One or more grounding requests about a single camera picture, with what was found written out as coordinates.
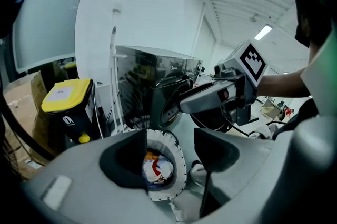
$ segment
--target yellow lid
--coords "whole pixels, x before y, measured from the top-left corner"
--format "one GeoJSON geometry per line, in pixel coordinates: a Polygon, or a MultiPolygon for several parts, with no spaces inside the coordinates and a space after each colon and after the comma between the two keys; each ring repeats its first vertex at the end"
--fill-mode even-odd
{"type": "Polygon", "coordinates": [[[66,70],[71,69],[71,68],[75,68],[76,67],[76,62],[68,62],[66,65],[64,65],[64,68],[66,70]]]}
{"type": "Polygon", "coordinates": [[[90,137],[88,134],[82,134],[78,141],[81,143],[81,144],[85,144],[86,142],[89,142],[90,141],[90,137]]]}
{"type": "Polygon", "coordinates": [[[42,102],[44,112],[64,111],[80,104],[88,86],[90,79],[71,79],[56,83],[42,102]]]}

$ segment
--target black panel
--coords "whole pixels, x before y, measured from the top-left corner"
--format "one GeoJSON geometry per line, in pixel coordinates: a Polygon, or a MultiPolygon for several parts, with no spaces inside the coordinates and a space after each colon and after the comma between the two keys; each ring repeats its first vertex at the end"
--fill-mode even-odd
{"type": "Polygon", "coordinates": [[[132,136],[113,144],[102,153],[100,168],[120,187],[147,189],[142,176],[146,153],[146,130],[135,130],[132,136]]]}
{"type": "Polygon", "coordinates": [[[126,124],[163,129],[179,115],[177,100],[189,90],[201,62],[190,56],[148,47],[116,46],[118,86],[126,124]]]}
{"type": "Polygon", "coordinates": [[[194,129],[194,149],[207,172],[225,171],[240,156],[233,144],[212,134],[220,132],[208,129],[194,129]]]}

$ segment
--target person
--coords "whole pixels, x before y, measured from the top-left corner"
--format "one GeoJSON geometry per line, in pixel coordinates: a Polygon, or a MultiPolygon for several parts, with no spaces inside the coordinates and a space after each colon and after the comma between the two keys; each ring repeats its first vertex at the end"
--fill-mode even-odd
{"type": "Polygon", "coordinates": [[[292,113],[292,109],[290,109],[289,107],[287,107],[287,108],[284,110],[284,112],[285,112],[285,115],[286,115],[286,116],[290,117],[290,115],[291,115],[291,113],[292,113]]]}
{"type": "MultiPolygon", "coordinates": [[[[298,26],[295,39],[309,48],[309,63],[318,53],[331,31],[331,19],[335,18],[334,0],[295,0],[298,26]]],[[[286,75],[264,76],[258,85],[258,96],[301,98],[310,95],[301,74],[306,68],[286,75]]],[[[297,115],[276,131],[273,139],[287,130],[294,130],[302,121],[318,114],[314,100],[309,99],[299,109],[297,115]]]]}

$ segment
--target red object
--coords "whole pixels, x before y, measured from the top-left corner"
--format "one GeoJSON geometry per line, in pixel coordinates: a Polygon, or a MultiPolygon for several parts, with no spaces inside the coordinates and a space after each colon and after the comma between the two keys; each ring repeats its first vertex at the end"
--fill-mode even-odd
{"type": "Polygon", "coordinates": [[[290,114],[292,113],[292,110],[290,108],[287,108],[284,110],[284,112],[286,116],[290,116],[290,114]]]}
{"type": "Polygon", "coordinates": [[[155,175],[160,175],[160,172],[157,170],[157,163],[158,163],[158,160],[156,159],[153,163],[152,163],[152,169],[155,173],[155,175]]]}

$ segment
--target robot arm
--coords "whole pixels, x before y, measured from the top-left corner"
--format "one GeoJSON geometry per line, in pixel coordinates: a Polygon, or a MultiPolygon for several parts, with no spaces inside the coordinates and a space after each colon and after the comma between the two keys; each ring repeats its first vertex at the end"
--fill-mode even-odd
{"type": "Polygon", "coordinates": [[[211,83],[191,89],[180,96],[179,110],[192,114],[221,107],[222,114],[238,125],[250,122],[250,105],[257,97],[257,86],[267,64],[247,41],[225,61],[214,67],[211,83]]]}

